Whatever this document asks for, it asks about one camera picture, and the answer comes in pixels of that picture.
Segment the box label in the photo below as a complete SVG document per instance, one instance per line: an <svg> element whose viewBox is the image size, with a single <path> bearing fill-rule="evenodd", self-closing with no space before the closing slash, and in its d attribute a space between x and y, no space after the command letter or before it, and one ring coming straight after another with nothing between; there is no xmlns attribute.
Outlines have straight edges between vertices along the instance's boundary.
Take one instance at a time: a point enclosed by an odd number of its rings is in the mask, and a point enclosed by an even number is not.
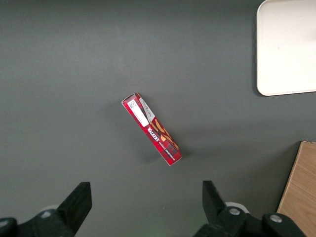
<svg viewBox="0 0 316 237"><path fill-rule="evenodd" d="M154 113L152 112L152 110L148 107L148 105L146 104L146 102L143 100L143 98L139 98L139 102L142 104L145 112L146 112L146 115L147 115L147 118L149 120L149 122L152 122L155 115Z"/></svg>
<svg viewBox="0 0 316 237"><path fill-rule="evenodd" d="M127 103L134 115L137 117L138 121L141 123L143 127L146 127L149 123L148 120L145 118L143 112L139 108L138 104L135 100L131 100Z"/></svg>

